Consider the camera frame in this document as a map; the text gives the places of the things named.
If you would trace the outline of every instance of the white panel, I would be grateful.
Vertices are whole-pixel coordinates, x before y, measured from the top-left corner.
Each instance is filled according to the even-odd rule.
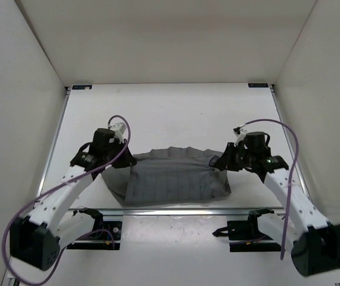
[[[340,1],[319,1],[276,85],[310,194],[340,221]]]
[[[274,83],[315,0],[19,0],[64,84]]]
[[[211,233],[226,217],[124,217],[119,251],[66,250],[46,286],[334,286],[340,270],[302,277],[290,256],[230,253],[227,238]],[[47,273],[19,260],[14,266],[30,281]]]
[[[131,125],[132,154],[171,146],[224,151],[226,144],[236,139],[234,127],[252,119],[279,119],[270,89],[249,88],[246,83],[93,85],[90,90],[73,90],[44,190],[57,184],[79,147],[91,141],[95,130],[106,127],[115,114],[126,117]],[[270,134],[273,154],[281,155],[291,165],[291,153],[280,125],[256,123],[247,129]],[[203,207],[280,206],[257,175],[229,172],[228,179],[232,194]],[[74,206],[121,207],[101,177]]]
[[[0,245],[36,192],[64,93],[16,4],[0,0]],[[0,284],[4,270],[0,251]]]

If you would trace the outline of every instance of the folded cloth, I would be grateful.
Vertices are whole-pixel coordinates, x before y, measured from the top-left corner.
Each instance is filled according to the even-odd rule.
[[[223,153],[192,147],[134,155],[135,166],[108,168],[102,177],[123,206],[202,203],[228,196],[226,171],[212,167]]]

